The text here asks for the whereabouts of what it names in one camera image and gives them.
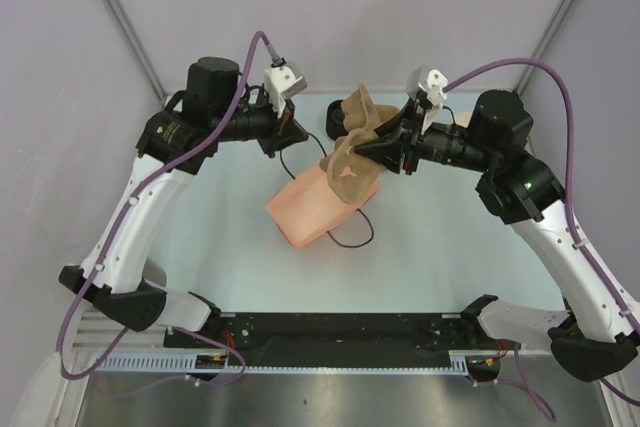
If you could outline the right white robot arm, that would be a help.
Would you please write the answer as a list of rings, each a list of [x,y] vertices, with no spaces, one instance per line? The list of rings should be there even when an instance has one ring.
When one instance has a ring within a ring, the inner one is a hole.
[[[476,191],[487,211],[511,227],[538,256],[565,301],[560,311],[518,306],[483,295],[461,313],[463,340],[473,348],[491,341],[519,342],[553,355],[569,374],[598,381],[627,367],[638,355],[639,333],[629,310],[635,301],[617,298],[622,286],[606,267],[594,268],[566,219],[568,194],[552,170],[525,149],[533,119],[519,96],[489,90],[476,101],[466,126],[432,123],[427,99],[407,101],[376,128],[377,139],[356,154],[387,170],[411,174],[419,161],[480,173]]]

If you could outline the aluminium frame rail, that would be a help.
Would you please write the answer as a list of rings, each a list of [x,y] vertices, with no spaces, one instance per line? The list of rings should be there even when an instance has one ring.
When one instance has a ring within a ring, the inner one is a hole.
[[[107,318],[102,313],[88,310],[82,314],[81,320],[71,347],[76,351],[103,351],[123,327]],[[129,330],[116,345],[116,351],[150,351],[162,349],[166,329],[152,326],[142,332]]]

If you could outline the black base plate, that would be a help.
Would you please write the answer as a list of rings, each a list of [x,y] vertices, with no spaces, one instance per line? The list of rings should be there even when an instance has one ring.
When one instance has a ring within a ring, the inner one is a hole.
[[[255,366],[443,366],[453,351],[500,357],[509,349],[476,323],[442,313],[224,313],[200,334],[232,339]]]

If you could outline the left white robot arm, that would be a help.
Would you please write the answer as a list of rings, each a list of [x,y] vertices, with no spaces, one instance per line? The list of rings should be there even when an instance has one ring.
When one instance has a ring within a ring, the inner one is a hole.
[[[202,347],[219,339],[221,323],[212,303],[144,279],[152,244],[219,144],[255,140],[274,157],[309,137],[294,118],[292,98],[306,87],[294,63],[275,62],[259,86],[249,86],[240,74],[236,62],[219,57],[203,57],[189,67],[185,89],[147,121],[125,192],[96,247],[59,275],[62,285],[131,331],[178,327]]]

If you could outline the stack of paper cups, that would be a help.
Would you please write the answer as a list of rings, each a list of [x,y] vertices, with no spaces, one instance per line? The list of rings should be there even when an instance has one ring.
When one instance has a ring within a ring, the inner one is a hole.
[[[454,122],[457,126],[467,128],[471,120],[470,112],[457,112],[454,114]]]

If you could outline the grey tape roll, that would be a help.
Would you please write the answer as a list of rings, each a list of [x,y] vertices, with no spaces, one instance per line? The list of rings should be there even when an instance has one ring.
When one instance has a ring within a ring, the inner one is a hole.
[[[146,282],[165,287],[167,285],[167,275],[162,267],[160,267],[152,259],[148,258],[143,268],[143,278]]]

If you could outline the stack of black lids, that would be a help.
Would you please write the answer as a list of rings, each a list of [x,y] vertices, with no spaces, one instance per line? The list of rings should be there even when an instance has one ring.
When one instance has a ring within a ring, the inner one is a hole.
[[[344,127],[344,118],[345,114],[342,110],[342,101],[335,100],[331,102],[326,111],[325,132],[332,140],[337,140],[339,137],[348,134]]]

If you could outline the orange paper bag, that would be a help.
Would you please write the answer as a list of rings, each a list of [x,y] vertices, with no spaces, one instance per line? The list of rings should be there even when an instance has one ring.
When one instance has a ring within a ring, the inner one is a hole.
[[[380,190],[382,168],[357,155],[373,138],[356,129],[336,141],[333,152],[290,180],[266,204],[289,244],[303,249],[344,224]]]

